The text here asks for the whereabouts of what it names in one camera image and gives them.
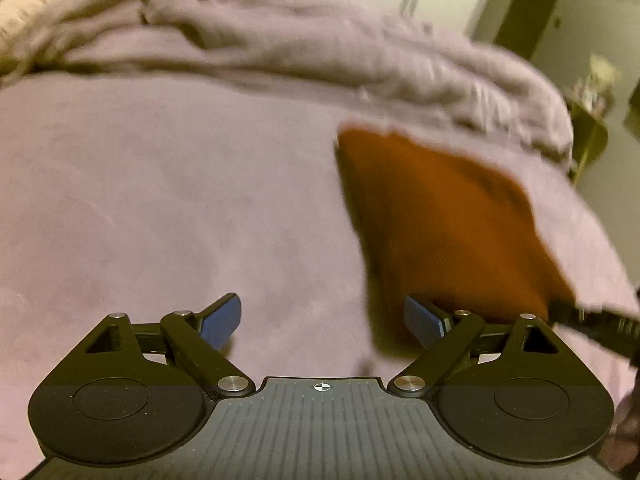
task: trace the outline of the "silver bolt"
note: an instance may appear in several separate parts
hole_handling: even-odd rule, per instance
[[[424,388],[425,382],[422,377],[415,375],[402,375],[394,380],[396,388],[404,392],[417,392]]]
[[[226,392],[240,392],[249,385],[249,381],[245,377],[238,375],[229,375],[218,381],[218,387]]]

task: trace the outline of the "gray gripper base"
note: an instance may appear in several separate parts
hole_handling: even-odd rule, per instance
[[[118,468],[50,460],[36,480],[612,480],[591,458],[548,467],[494,462],[460,446],[426,403],[374,379],[267,380],[222,400],[202,430],[160,458]]]

